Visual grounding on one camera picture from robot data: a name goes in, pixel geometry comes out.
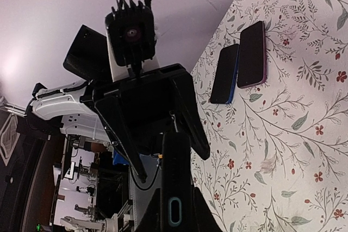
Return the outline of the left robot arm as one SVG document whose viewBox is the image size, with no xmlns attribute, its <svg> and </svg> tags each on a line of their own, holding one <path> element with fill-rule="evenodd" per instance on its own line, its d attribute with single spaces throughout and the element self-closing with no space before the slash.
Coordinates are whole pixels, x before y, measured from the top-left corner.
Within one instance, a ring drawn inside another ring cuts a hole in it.
<svg viewBox="0 0 348 232">
<path fill-rule="evenodd" d="M 182 65 L 157 67 L 139 79 L 122 73 L 113 80 L 107 38 L 85 25 L 63 65 L 80 80 L 55 89 L 37 83 L 26 108 L 32 128 L 106 143 L 129 162 L 142 182 L 147 173 L 140 156 L 161 153 L 163 136 L 174 130 L 188 136 L 190 147 L 202 159 L 209 158 L 193 79 Z"/>
</svg>

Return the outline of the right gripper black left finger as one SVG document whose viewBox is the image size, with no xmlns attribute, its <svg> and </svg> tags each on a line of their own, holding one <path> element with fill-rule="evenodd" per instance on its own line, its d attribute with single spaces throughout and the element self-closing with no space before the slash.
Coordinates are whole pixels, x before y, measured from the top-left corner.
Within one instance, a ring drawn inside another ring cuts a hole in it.
<svg viewBox="0 0 348 232">
<path fill-rule="evenodd" d="M 160 232 L 160 207 L 160 188 L 157 188 L 135 232 Z"/>
</svg>

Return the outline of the black phone white case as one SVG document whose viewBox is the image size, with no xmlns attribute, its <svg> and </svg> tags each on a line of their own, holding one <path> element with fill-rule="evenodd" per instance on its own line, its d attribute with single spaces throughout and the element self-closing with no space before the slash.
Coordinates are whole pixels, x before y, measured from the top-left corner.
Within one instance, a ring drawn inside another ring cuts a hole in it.
<svg viewBox="0 0 348 232">
<path fill-rule="evenodd" d="M 237 79 L 239 44 L 224 47 L 219 54 L 210 95 L 212 104 L 231 104 Z"/>
</svg>

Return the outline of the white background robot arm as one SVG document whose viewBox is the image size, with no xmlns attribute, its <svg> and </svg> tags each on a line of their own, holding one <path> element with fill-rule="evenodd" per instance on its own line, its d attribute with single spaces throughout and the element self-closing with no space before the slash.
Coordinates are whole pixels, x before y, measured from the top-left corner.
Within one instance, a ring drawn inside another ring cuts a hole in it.
<svg viewBox="0 0 348 232">
<path fill-rule="evenodd" d="M 189 211 L 191 216 L 181 215 L 178 224 L 170 221 L 169 212 L 167 214 L 161 213 L 164 207 L 160 202 L 160 188 L 155 189 L 137 227 L 134 225 L 134 221 L 129 219 L 125 210 L 102 221 L 84 221 L 66 216 L 60 219 L 60 223 L 67 231 L 220 231 L 221 229 L 212 216 L 199 188 L 192 187 L 191 195 L 194 202 Z"/>
</svg>

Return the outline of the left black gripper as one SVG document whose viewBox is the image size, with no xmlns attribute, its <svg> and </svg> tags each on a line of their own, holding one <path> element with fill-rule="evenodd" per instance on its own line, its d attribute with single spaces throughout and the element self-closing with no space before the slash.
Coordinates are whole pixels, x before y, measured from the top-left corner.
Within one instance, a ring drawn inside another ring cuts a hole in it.
<svg viewBox="0 0 348 232">
<path fill-rule="evenodd" d="M 163 133 L 178 131 L 191 139 L 201 157 L 210 145 L 198 113 L 192 76 L 180 64 L 146 72 L 140 79 L 111 81 L 107 38 L 82 25 L 66 55 L 66 70 L 89 81 L 83 104 L 95 112 L 142 183 L 147 172 L 140 155 L 161 151 Z"/>
</svg>

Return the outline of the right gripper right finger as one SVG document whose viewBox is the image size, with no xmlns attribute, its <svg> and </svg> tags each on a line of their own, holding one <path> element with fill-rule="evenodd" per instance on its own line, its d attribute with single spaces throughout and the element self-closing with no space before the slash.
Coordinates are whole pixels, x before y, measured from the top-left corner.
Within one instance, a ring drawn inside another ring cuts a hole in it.
<svg viewBox="0 0 348 232">
<path fill-rule="evenodd" d="M 222 232 L 198 187 L 192 186 L 192 231 Z"/>
</svg>

